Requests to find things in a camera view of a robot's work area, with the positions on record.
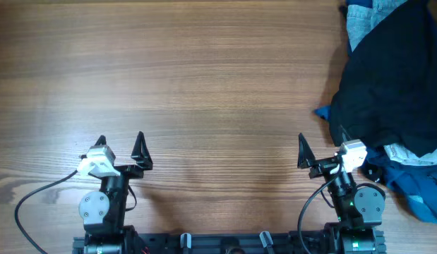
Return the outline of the black shorts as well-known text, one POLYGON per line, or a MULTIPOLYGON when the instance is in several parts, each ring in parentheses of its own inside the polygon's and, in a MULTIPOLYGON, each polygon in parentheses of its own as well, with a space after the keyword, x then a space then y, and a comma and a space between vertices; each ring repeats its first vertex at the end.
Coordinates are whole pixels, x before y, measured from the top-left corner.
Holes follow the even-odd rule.
POLYGON ((406 1, 351 53, 330 105, 336 146, 399 143, 421 157, 437 149, 437 25, 427 1, 406 1))

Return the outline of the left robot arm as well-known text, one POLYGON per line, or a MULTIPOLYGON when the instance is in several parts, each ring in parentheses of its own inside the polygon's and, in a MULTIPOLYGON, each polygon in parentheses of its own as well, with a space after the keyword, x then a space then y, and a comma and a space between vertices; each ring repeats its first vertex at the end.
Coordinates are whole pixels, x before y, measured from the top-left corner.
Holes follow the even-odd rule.
POLYGON ((134 194, 129 181, 143 178, 144 172, 153 166, 143 132, 138 133, 131 153, 135 164, 116 166, 115 159, 103 135, 81 156, 77 171, 99 179, 101 185, 98 191, 87 193, 79 203, 85 236, 74 239, 73 253, 150 252, 135 228, 124 224, 125 214, 131 210, 126 206, 127 197, 134 194))

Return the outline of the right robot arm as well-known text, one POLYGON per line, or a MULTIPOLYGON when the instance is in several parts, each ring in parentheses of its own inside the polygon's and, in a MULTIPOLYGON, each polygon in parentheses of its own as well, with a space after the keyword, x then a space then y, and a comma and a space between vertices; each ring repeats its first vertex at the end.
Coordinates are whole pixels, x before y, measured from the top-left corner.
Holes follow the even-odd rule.
POLYGON ((298 135, 297 167, 308 169, 309 178, 322 177, 325 182, 304 203, 297 221, 297 239, 302 253, 385 253, 382 224, 386 194, 372 183, 356 183, 352 172, 364 163, 367 149, 362 141, 348 140, 332 157, 316 159, 303 134, 298 135), (304 215, 317 195, 327 191, 337 221, 325 224, 311 238, 303 233, 304 215))

